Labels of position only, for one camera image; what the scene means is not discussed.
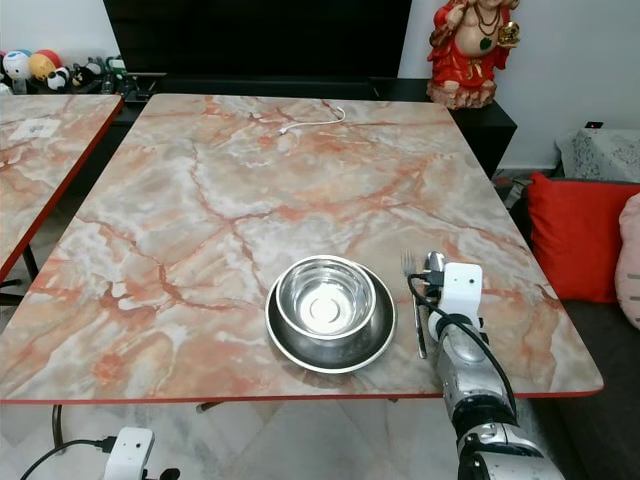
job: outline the pink pillow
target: pink pillow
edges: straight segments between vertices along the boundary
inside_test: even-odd
[[[631,325],[640,330],[640,194],[620,214],[622,250],[616,268],[616,293]]]

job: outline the white cable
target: white cable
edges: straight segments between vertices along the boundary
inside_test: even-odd
[[[340,107],[336,107],[337,110],[340,111],[340,113],[342,113],[342,118],[339,120],[332,120],[330,122],[303,122],[303,123],[295,123],[293,125],[289,125],[288,127],[284,127],[281,128],[280,130],[278,130],[278,133],[280,135],[284,135],[286,134],[289,130],[291,130],[292,128],[296,128],[296,127],[303,127],[303,126],[308,126],[308,125],[332,125],[334,123],[342,123],[346,120],[347,118],[347,112],[345,112],[342,108]]]

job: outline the white wall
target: white wall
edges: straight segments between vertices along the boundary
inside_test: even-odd
[[[413,0],[401,77],[430,76],[444,3]],[[589,120],[640,128],[639,0],[522,0],[514,19],[522,42],[498,74],[497,100],[518,131],[502,168],[554,165],[555,138]],[[118,51],[102,0],[0,0],[0,47],[51,48],[67,63]]]
[[[50,48],[66,64],[119,53],[102,0],[0,0],[0,48]]]
[[[433,14],[444,0],[413,0],[400,76],[428,78]],[[522,0],[522,41],[497,75],[496,99],[518,124],[500,165],[555,164],[554,139],[589,120],[640,128],[640,1]]]

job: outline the marble table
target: marble table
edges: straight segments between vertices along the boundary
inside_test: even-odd
[[[0,280],[121,105],[117,95],[0,97]]]
[[[294,128],[304,121],[342,124]],[[435,104],[156,95],[0,337],[6,403],[437,397],[401,253],[484,268],[481,313],[519,396],[603,387],[589,352],[456,128]],[[389,287],[390,348],[353,374],[287,360],[265,296],[335,254]]]

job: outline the fork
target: fork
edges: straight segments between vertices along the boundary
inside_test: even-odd
[[[416,273],[416,257],[410,250],[405,250],[402,254],[402,273],[405,277]],[[420,309],[418,307],[418,299],[413,298],[413,313],[416,318],[416,336],[418,337],[418,353],[420,358],[427,358],[427,347],[424,343],[424,334],[422,332],[422,321],[420,320]]]

